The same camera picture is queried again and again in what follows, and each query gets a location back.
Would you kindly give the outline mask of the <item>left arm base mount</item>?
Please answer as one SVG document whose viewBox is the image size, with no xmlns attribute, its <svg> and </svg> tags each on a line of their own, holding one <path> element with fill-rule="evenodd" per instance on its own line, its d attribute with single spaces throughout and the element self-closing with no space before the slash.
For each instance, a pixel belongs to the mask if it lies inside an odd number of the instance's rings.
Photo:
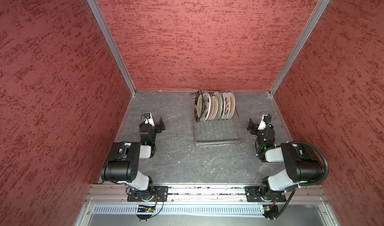
<svg viewBox="0 0 384 226">
<path fill-rule="evenodd" d="M 143 202 L 143 203 L 154 203 L 157 200 L 161 202 L 166 202 L 168 198 L 169 187 L 168 186 L 154 186 L 152 193 L 147 193 L 144 191 L 136 191 L 130 189 L 127 195 L 128 202 Z"/>
</svg>

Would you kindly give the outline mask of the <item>dark striped rim plate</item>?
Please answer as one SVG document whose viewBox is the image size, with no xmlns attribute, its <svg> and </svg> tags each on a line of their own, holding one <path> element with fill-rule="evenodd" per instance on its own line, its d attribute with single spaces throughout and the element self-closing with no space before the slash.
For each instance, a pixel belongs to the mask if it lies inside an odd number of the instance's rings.
<svg viewBox="0 0 384 226">
<path fill-rule="evenodd" d="M 200 122 L 201 116 L 202 116 L 202 110 L 203 110 L 203 92 L 202 90 L 198 90 L 196 96 L 195 96 L 195 122 Z"/>
</svg>

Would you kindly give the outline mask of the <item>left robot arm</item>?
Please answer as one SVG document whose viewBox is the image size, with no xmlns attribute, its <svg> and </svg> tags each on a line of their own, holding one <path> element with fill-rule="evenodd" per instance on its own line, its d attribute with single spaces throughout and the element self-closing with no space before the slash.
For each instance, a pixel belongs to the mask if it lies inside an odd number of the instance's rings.
<svg viewBox="0 0 384 226">
<path fill-rule="evenodd" d="M 152 200 L 155 196 L 153 180 L 139 171 L 139 161 L 154 157 L 156 136 L 165 129 L 162 119 L 154 122 L 151 113 L 143 114 L 139 124 L 140 141 L 113 143 L 101 170 L 102 181 L 126 185 L 142 201 Z"/>
</svg>

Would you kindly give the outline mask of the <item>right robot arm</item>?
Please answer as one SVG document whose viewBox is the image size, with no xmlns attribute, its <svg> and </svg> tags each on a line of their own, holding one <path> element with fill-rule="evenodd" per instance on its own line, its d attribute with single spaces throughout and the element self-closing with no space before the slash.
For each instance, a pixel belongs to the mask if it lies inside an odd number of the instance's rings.
<svg viewBox="0 0 384 226">
<path fill-rule="evenodd" d="M 318 185 L 330 171 L 326 157 L 312 144 L 292 141 L 276 145 L 271 120 L 271 114 L 264 115 L 259 124 L 250 119 L 247 126 L 247 130 L 256 136 L 258 159 L 264 163 L 284 163 L 285 166 L 275 175 L 265 177 L 256 190 L 256 195 L 266 202 L 302 186 Z"/>
</svg>

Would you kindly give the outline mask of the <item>plain grey white plate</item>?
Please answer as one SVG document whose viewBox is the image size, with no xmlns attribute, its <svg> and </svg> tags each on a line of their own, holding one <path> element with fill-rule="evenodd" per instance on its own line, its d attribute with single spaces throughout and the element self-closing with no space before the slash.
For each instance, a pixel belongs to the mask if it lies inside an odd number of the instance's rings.
<svg viewBox="0 0 384 226">
<path fill-rule="evenodd" d="M 214 120 L 221 120 L 224 112 L 224 97 L 220 91 L 215 92 L 214 96 L 216 96 L 218 99 L 218 111 Z"/>
</svg>

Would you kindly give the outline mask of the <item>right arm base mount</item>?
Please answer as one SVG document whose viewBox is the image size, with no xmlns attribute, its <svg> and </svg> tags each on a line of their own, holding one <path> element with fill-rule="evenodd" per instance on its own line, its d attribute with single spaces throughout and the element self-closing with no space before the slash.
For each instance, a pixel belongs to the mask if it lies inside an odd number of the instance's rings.
<svg viewBox="0 0 384 226">
<path fill-rule="evenodd" d="M 272 191 L 269 187 L 259 187 L 259 186 L 246 186 L 245 188 L 245 196 L 247 198 L 247 202 L 265 202 L 265 203 L 273 203 L 273 202 L 286 202 L 285 193 L 281 191 Z"/>
</svg>

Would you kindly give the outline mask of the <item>white watermelon pattern plate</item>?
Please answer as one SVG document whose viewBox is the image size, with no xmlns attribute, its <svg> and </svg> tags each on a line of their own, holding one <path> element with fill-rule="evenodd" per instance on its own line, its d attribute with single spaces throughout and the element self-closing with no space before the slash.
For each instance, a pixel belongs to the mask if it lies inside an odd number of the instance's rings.
<svg viewBox="0 0 384 226">
<path fill-rule="evenodd" d="M 201 116 L 201 121 L 205 122 L 208 121 L 210 111 L 211 111 L 211 96 L 208 92 L 203 93 L 203 112 Z"/>
</svg>

